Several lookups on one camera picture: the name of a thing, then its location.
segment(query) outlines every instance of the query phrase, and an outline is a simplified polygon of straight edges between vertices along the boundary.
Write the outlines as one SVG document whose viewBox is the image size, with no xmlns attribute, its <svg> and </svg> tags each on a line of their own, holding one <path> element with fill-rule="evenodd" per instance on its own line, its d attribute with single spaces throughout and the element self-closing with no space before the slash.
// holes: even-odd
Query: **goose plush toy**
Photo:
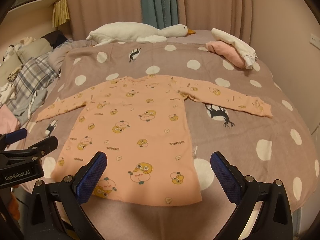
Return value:
<svg viewBox="0 0 320 240">
<path fill-rule="evenodd" d="M 87 40 L 94 40 L 97 45 L 121 41 L 167 41 L 169 37 L 184 37 L 194 34 L 193 30 L 182 24 L 166 27 L 162 30 L 134 22 L 109 23 L 89 33 Z"/>
</svg>

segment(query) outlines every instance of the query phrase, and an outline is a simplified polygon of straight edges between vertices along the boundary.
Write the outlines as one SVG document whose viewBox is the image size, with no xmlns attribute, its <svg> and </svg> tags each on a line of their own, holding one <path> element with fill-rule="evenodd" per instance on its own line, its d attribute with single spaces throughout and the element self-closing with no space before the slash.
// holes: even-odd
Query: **wall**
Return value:
<svg viewBox="0 0 320 240">
<path fill-rule="evenodd" d="M 53 6 L 38 9 L 22 15 L 12 21 L 5 21 L 0 25 L 0 62 L 10 44 L 16 44 L 21 38 L 32 36 L 35 39 L 52 32 Z"/>
<path fill-rule="evenodd" d="M 252 0 L 250 45 L 312 132 L 320 122 L 320 26 L 303 0 Z"/>
</svg>

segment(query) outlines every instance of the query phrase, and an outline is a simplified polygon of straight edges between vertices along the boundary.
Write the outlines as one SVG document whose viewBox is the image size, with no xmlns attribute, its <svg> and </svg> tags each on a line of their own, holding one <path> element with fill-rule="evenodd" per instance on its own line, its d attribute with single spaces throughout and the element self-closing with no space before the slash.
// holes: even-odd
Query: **bed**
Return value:
<svg viewBox="0 0 320 240">
<path fill-rule="evenodd" d="M 29 134 L 18 148 L 42 140 L 48 131 L 59 140 L 58 149 L 43 159 L 43 180 L 49 183 L 53 182 L 50 174 L 81 109 L 38 123 L 34 120 L 55 101 L 106 79 L 147 74 L 181 76 L 211 81 L 271 104 L 274 117 L 269 119 L 187 100 L 187 120 L 203 201 L 180 207 L 153 207 L 92 196 L 82 207 L 106 239 L 213 239 L 235 208 L 210 169 L 209 159 L 214 151 L 222 152 L 243 174 L 258 181 L 281 179 L 292 212 L 303 206 L 316 188 L 318 157 L 310 132 L 274 83 L 267 66 L 257 60 L 251 71 L 239 70 L 222 56 L 206 51 L 204 43 L 213 40 L 210 32 L 196 32 L 193 40 L 189 36 L 157 43 L 121 42 L 69 51 L 56 86 L 26 126 Z M 135 49 L 140 53 L 130 63 L 130 53 Z M 32 192 L 34 183 L 24 183 L 23 188 Z M 249 234 L 259 207 L 257 204 L 241 239 Z M 68 221 L 62 206 L 58 208 Z"/>
</svg>

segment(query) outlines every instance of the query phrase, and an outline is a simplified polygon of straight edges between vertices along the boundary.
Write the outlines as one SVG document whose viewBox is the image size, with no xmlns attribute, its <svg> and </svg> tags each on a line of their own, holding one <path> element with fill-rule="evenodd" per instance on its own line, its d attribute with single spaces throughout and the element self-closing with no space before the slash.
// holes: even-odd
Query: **electrical socket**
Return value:
<svg viewBox="0 0 320 240">
<path fill-rule="evenodd" d="M 320 49 L 320 38 L 311 33 L 310 43 Z"/>
</svg>

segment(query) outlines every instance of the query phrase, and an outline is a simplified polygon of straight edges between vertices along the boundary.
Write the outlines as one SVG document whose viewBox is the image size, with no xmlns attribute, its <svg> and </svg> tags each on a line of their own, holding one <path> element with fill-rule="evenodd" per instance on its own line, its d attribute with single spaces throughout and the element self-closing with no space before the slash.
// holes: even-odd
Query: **blue gripper pad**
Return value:
<svg viewBox="0 0 320 240">
<path fill-rule="evenodd" d="M 86 203 L 89 200 L 94 188 L 107 167 L 107 156 L 103 152 L 98 152 L 92 160 L 94 160 L 94 162 L 91 163 L 90 161 L 88 163 L 87 166 L 90 167 L 81 181 L 77 184 L 76 199 L 79 205 Z"/>
<path fill-rule="evenodd" d="M 216 153 L 211 155 L 210 165 L 229 201 L 239 205 L 242 199 L 241 187 L 229 168 Z"/>
<path fill-rule="evenodd" d="M 11 133 L 8 133 L 5 136 L 5 143 L 10 145 L 15 142 L 18 142 L 18 141 L 26 138 L 27 134 L 28 134 L 28 132 L 24 128 L 17 130 L 17 131 L 14 131 L 14 132 L 11 132 Z"/>
</svg>

